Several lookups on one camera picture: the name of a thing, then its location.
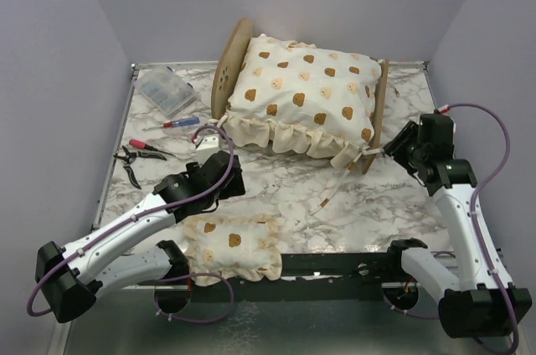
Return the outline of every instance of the marble surface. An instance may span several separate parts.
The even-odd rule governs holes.
[[[177,118],[210,118],[212,69],[175,72],[199,93],[200,100]],[[428,85],[421,69],[392,67],[384,110],[382,141],[390,141],[409,119],[433,109]],[[122,143],[132,138],[173,152],[178,159],[167,162],[137,159],[132,168],[142,190],[128,181],[121,162],[115,164],[101,225],[121,216],[170,174],[184,171],[194,161],[189,138],[193,127],[142,131],[166,121],[141,95],[134,93]],[[332,201],[310,216],[336,183],[342,171],[334,170],[327,159],[304,154],[275,154],[270,148],[243,147],[236,153],[244,170],[247,193],[220,202],[218,214],[243,216],[269,214],[280,224],[281,253],[328,253],[386,250],[394,239],[418,238],[433,250],[447,250],[450,242],[437,207],[426,191],[405,170],[388,158],[377,158],[366,175],[357,169],[345,180]],[[181,225],[166,229],[139,244],[134,251],[149,249],[161,239],[174,239],[185,249]]]

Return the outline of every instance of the small pillow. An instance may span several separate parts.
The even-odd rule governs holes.
[[[258,281],[281,277],[281,254],[276,248],[278,224],[267,215],[228,219],[217,216],[189,217],[184,236],[192,273],[218,273],[224,278]],[[215,277],[196,277],[198,286],[219,282]]]
[[[225,130],[238,146],[336,157],[344,167],[374,135],[381,67],[366,55],[345,54],[262,34],[250,41]]]

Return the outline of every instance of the red screwdriver handle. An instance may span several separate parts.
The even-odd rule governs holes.
[[[135,139],[131,139],[128,143],[135,148],[139,148],[140,150],[143,150],[144,148],[147,147],[147,144],[145,144],[143,141],[139,141]]]

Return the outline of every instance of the wooden board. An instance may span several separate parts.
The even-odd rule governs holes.
[[[221,55],[212,84],[211,112],[214,119],[221,118],[226,112],[227,101],[235,91],[236,80],[242,63],[244,62],[245,51],[250,44],[253,34],[253,23],[248,18],[242,18],[234,28],[234,31],[225,46]],[[370,142],[371,148],[379,147],[379,140],[382,132],[382,120],[384,119],[385,91],[387,90],[387,77],[389,75],[389,61],[384,60],[380,64],[382,77],[376,84],[376,105],[372,117],[374,127],[374,137]],[[364,158],[362,173],[367,173],[376,156]]]
[[[233,34],[225,47],[218,62],[214,83],[212,84],[212,99],[210,110],[214,119],[221,118],[229,97],[235,90],[240,67],[244,62],[245,51],[250,44],[253,33],[253,23],[248,18],[242,18],[234,28]]]
[[[384,60],[380,66],[382,67],[382,77],[379,78],[378,83],[376,84],[376,106],[374,107],[374,115],[372,118],[374,137],[369,144],[370,148],[379,147],[379,139],[382,136],[382,121],[384,120],[385,91],[387,90],[387,77],[389,76],[389,61]],[[375,158],[375,155],[364,158],[361,173],[367,173]]]

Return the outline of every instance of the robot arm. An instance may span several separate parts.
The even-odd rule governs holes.
[[[189,163],[186,172],[165,177],[152,193],[105,227],[63,248],[54,242],[41,247],[36,281],[44,279],[41,290],[58,322],[69,322],[85,313],[108,291],[171,274],[187,274],[187,262],[172,241],[162,241],[144,254],[124,254],[156,232],[217,205],[220,199],[245,194],[238,156],[231,161],[231,155],[220,151],[202,166]],[[224,177],[218,188],[203,194]],[[178,202],[184,205],[170,208]]]
[[[453,129],[450,117],[425,114],[419,125],[409,122],[384,151],[409,175],[417,174],[441,211],[456,253],[458,276],[417,239],[396,241],[389,250],[397,259],[395,267],[412,275],[431,294],[450,337],[508,335],[512,328],[501,288],[506,287],[517,322],[532,300],[528,290],[515,287],[504,268],[478,200],[473,222],[470,202],[477,180],[467,160],[453,157]],[[491,270],[484,251],[492,259]]]

